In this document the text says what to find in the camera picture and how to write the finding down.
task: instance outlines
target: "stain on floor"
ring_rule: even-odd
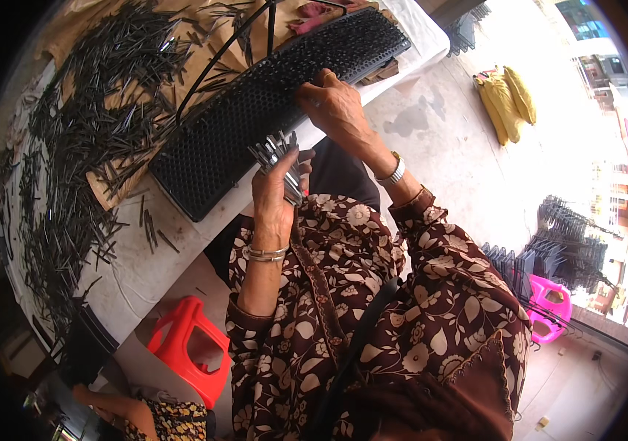
[[[427,106],[429,102],[424,95],[419,97],[417,104],[397,114],[394,121],[382,123],[386,133],[397,133],[401,137],[409,137],[413,130],[428,130]]]

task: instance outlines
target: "hole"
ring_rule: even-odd
[[[553,304],[561,305],[562,303],[564,303],[564,294],[560,293],[559,291],[554,291],[553,289],[549,290],[544,298],[546,298]]]
[[[542,337],[545,337],[547,334],[552,332],[552,330],[545,324],[544,322],[540,322],[539,320],[535,320],[532,324],[534,331]]]

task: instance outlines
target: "finger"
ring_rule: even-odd
[[[316,155],[316,151],[314,149],[302,150],[299,153],[299,161],[300,162],[309,161],[310,159],[313,159],[315,155]]]
[[[324,87],[336,87],[341,84],[339,78],[336,76],[336,73],[329,71],[323,78]]]
[[[304,83],[299,86],[299,89],[294,93],[295,98],[308,100],[317,100],[319,102],[326,98],[326,91],[323,87],[315,86],[312,83]]]
[[[256,172],[256,174],[253,176],[253,196],[260,194],[260,189],[263,187],[263,184],[265,183],[265,175],[262,173],[263,168],[261,167],[260,170],[258,170]]]
[[[302,189],[302,191],[309,190],[309,178],[302,178],[299,181],[299,188]]]
[[[309,116],[309,119],[312,119],[312,123],[314,123],[315,121],[313,119],[316,118],[315,115],[318,115],[319,107],[317,107],[309,98],[298,97],[295,95],[294,101],[301,107],[302,110],[304,110],[304,113]]]
[[[267,179],[278,179],[283,180],[284,175],[289,171],[292,164],[297,160],[299,156],[299,148],[294,147],[292,150],[287,152],[283,157],[277,161],[274,166],[272,166],[270,172],[267,174]]]
[[[308,164],[306,162],[299,164],[299,174],[309,174],[311,172],[312,172],[311,164]]]
[[[314,84],[324,87],[324,78],[331,73],[331,69],[323,68],[314,76]]]

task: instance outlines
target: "yellow bag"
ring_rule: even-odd
[[[493,106],[493,103],[490,102],[490,98],[488,96],[488,92],[484,87],[484,82],[479,78],[476,78],[478,83],[478,94],[481,96],[481,102],[484,103],[484,107],[490,117],[490,122],[493,123],[493,127],[495,127],[495,135],[497,136],[497,141],[501,146],[506,146],[510,139],[507,137],[507,130],[505,130],[505,126],[503,125],[503,119],[500,118],[500,114]]]
[[[517,110],[513,96],[510,93],[510,88],[505,82],[504,77],[500,75],[490,77],[489,80],[484,82],[484,89],[488,92],[488,98],[490,98],[490,102],[493,103],[493,106],[499,113],[500,119],[503,120],[507,137],[513,141],[513,143],[518,143],[522,134],[522,124],[524,121]]]
[[[505,69],[505,80],[510,86],[510,92],[513,93],[513,100],[517,106],[517,110],[520,111],[522,119],[529,122],[533,126],[537,122],[537,108],[535,108],[532,102],[532,96],[527,91],[525,82],[522,81],[520,75],[513,71],[512,68],[503,66]]]

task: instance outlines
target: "wristwatch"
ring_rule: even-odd
[[[392,156],[397,158],[397,168],[395,169],[395,171],[392,172],[392,174],[385,179],[378,179],[377,177],[375,178],[375,180],[378,181],[378,183],[384,188],[392,187],[393,185],[395,185],[400,179],[402,179],[402,175],[404,174],[404,160],[397,152],[392,152]]]

